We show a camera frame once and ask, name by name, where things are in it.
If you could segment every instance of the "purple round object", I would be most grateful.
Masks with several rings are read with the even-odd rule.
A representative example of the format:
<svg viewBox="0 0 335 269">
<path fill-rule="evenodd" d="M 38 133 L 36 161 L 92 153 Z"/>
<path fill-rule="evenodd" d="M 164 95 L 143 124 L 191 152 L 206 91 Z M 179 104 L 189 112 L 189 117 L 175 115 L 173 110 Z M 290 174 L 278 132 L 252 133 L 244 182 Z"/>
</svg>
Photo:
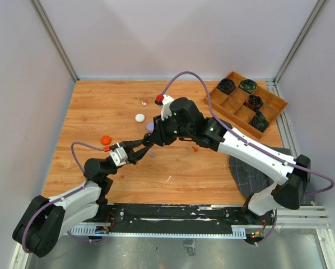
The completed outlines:
<svg viewBox="0 0 335 269">
<path fill-rule="evenodd" d="M 149 123 L 146 125 L 146 129 L 147 129 L 149 132 L 154 131 L 154 124 L 153 124 L 152 122 L 149 122 Z"/>
</svg>

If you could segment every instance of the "white round object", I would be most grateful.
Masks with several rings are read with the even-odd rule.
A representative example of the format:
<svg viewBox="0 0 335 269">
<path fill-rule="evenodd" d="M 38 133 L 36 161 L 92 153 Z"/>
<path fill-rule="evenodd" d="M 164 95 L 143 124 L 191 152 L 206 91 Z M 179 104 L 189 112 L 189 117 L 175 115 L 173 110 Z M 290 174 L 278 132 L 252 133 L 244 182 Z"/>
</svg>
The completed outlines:
<svg viewBox="0 0 335 269">
<path fill-rule="evenodd" d="M 144 120 L 145 120 L 145 116 L 144 116 L 143 114 L 137 114 L 137 115 L 135 116 L 135 120 L 136 120 L 137 122 L 144 122 Z"/>
</svg>

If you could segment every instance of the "white wall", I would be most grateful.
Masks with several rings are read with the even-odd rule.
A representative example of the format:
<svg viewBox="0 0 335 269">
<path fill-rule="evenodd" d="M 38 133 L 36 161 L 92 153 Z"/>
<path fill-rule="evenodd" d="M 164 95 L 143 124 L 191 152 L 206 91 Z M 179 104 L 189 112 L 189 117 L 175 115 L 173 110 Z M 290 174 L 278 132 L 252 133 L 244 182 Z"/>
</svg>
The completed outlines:
<svg viewBox="0 0 335 269">
<path fill-rule="evenodd" d="M 313 169 L 335 179 L 335 0 L 327 3 L 280 86 L 302 153 L 311 157 Z M 312 179 L 316 187 L 328 185 Z M 335 236 L 335 188 L 317 200 L 327 208 Z"/>
<path fill-rule="evenodd" d="M 0 268 L 43 190 L 73 81 L 28 0 L 0 1 Z"/>
<path fill-rule="evenodd" d="M 316 0 L 41 0 L 80 78 L 273 77 Z"/>
</svg>

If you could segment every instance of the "orange round object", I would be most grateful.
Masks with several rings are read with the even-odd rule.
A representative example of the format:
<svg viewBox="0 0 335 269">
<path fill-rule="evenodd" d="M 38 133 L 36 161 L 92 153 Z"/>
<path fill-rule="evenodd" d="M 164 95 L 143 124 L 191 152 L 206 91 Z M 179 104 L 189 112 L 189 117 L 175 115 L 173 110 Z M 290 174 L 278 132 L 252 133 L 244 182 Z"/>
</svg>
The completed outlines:
<svg viewBox="0 0 335 269">
<path fill-rule="evenodd" d="M 103 144 L 103 145 L 109 145 L 111 143 L 111 138 L 110 136 L 103 136 L 101 139 L 100 139 L 100 142 Z"/>
</svg>

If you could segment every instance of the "wooden table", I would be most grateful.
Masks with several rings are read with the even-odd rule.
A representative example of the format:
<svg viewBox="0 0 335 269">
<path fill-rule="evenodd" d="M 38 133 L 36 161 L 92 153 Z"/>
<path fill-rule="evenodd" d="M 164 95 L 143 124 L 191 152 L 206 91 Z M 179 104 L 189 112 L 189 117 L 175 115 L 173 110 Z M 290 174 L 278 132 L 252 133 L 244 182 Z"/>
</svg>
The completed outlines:
<svg viewBox="0 0 335 269">
<path fill-rule="evenodd" d="M 141 139 L 152 117 L 161 113 L 154 104 L 167 81 L 79 81 L 54 155 L 44 189 L 44 196 L 55 196 L 83 180 L 71 155 L 73 141 L 102 147 L 100 138 L 109 135 L 113 143 Z M 206 82 L 209 90 L 217 81 Z M 185 96 L 193 100 L 204 116 L 210 116 L 203 103 L 206 95 L 198 81 L 175 81 L 167 92 L 174 98 Z M 143 113 L 143 123 L 135 115 Z M 282 146 L 276 123 L 259 140 L 270 146 Z M 227 156 L 200 148 L 194 152 L 191 142 L 176 141 L 170 146 L 154 146 L 154 157 L 146 155 L 135 166 L 126 165 L 111 175 L 114 184 L 107 195 L 109 202 L 124 203 L 202 203 L 240 205 L 240 194 L 229 170 Z M 76 147 L 82 164 L 91 158 L 106 158 L 107 152 Z"/>
</svg>

